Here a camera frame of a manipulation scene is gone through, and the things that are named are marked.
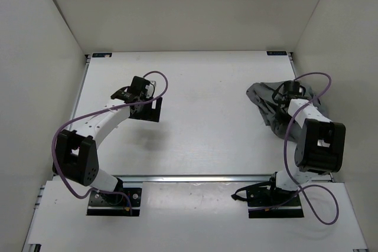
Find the grey skirt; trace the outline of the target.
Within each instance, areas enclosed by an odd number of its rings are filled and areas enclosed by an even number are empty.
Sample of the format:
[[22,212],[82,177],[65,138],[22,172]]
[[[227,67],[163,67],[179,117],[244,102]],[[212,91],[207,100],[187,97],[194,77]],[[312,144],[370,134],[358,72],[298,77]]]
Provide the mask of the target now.
[[[284,139],[285,137],[291,117],[287,113],[279,111],[278,104],[274,101],[272,96],[274,91],[280,87],[275,99],[283,99],[283,83],[284,81],[254,83],[246,90],[247,97],[258,107],[265,125],[269,126],[273,133],[281,139]],[[305,89],[305,99],[311,100],[314,96],[316,96],[310,85],[301,83],[301,87],[304,87]],[[322,105],[320,99],[313,102],[313,105],[324,116],[328,116],[327,108]],[[294,122],[290,129],[288,140],[296,143],[299,139],[300,133],[301,127]]]

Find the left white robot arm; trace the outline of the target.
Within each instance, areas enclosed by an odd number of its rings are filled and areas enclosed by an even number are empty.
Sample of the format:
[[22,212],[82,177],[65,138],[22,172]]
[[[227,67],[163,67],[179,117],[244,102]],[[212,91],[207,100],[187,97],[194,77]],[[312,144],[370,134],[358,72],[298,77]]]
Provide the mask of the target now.
[[70,182],[87,187],[88,192],[103,194],[111,204],[124,197],[119,178],[102,170],[97,150],[110,133],[127,119],[159,122],[162,94],[146,76],[135,76],[131,85],[115,91],[102,110],[85,114],[62,125],[51,144],[53,170],[73,196],[84,199]]

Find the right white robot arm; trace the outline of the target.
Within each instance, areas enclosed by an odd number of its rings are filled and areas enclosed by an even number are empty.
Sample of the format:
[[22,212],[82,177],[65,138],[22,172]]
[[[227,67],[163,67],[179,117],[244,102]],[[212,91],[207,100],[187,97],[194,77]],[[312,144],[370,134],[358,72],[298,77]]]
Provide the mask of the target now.
[[346,127],[324,116],[305,98],[305,92],[300,82],[286,81],[272,95],[279,113],[299,126],[294,159],[274,173],[265,189],[265,199],[272,205],[291,197],[312,178],[338,172],[343,163]]

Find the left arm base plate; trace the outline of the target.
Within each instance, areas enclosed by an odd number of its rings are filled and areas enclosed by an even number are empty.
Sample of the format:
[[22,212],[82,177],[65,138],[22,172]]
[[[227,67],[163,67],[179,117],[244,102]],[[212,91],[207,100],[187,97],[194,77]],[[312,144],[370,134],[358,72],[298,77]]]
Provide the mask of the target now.
[[92,192],[89,196],[88,216],[112,216],[112,217],[138,217],[140,214],[142,188],[124,188],[124,193],[129,197],[132,209],[127,200],[116,195],[110,197],[105,194]]

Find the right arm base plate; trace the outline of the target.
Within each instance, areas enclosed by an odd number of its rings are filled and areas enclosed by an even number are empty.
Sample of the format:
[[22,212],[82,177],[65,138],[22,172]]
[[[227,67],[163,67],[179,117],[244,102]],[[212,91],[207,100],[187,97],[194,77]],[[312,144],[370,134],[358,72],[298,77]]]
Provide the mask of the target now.
[[271,181],[239,188],[231,195],[247,203],[250,219],[303,218],[301,200],[295,191],[276,189]]

